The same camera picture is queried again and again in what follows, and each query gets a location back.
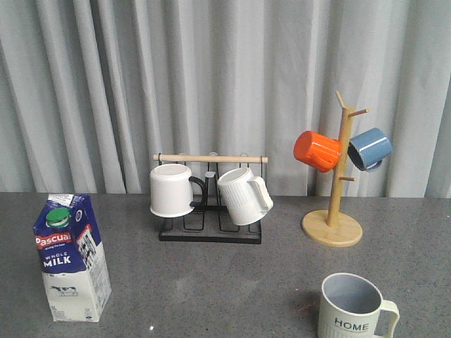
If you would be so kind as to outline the blue white milk carton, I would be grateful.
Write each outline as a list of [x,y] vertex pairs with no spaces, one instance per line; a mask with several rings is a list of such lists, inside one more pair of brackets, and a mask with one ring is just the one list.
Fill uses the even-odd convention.
[[33,232],[53,320],[98,322],[111,284],[90,195],[49,194]]

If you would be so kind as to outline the white ribbed mug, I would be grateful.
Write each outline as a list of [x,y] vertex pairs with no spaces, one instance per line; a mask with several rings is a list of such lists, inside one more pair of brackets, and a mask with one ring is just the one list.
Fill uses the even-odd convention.
[[251,168],[236,168],[220,176],[220,193],[233,224],[242,226],[261,220],[272,208],[273,200],[262,177]]

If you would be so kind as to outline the wooden mug tree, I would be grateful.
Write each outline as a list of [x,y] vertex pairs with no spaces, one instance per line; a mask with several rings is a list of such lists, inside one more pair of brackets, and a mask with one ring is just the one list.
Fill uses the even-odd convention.
[[352,217],[340,212],[343,185],[345,181],[354,182],[354,177],[345,175],[347,167],[347,151],[349,148],[353,118],[369,112],[365,108],[356,111],[355,107],[347,105],[342,94],[335,93],[342,109],[339,141],[342,153],[338,164],[333,169],[332,187],[327,209],[307,213],[302,219],[302,229],[313,240],[334,247],[349,247],[357,244],[363,235],[361,225]]

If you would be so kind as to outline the orange mug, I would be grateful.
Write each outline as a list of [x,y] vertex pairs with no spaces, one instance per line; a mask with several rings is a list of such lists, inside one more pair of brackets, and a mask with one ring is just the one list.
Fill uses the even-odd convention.
[[326,173],[338,164],[341,143],[314,131],[303,132],[295,142],[293,155],[298,160]]

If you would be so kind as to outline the grey curtain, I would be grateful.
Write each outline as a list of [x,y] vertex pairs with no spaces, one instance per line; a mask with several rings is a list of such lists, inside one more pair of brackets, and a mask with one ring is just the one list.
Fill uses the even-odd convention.
[[1,190],[144,193],[152,156],[268,156],[275,195],[323,196],[297,162],[335,98],[392,156],[348,196],[450,196],[449,1],[2,1]]

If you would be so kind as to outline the cream HOME mug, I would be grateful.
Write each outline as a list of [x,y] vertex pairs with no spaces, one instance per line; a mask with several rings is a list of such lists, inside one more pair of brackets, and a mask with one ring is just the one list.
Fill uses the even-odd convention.
[[385,300],[367,279],[351,273],[334,273],[321,285],[317,336],[376,337],[382,311],[390,313],[384,337],[393,337],[400,319],[397,305]]

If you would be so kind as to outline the blue mug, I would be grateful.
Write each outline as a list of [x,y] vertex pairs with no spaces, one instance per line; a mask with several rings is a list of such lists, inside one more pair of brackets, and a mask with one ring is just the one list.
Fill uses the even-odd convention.
[[360,171],[366,172],[377,170],[383,159],[392,152],[393,147],[390,140],[378,128],[372,128],[351,138],[347,150],[353,164]]

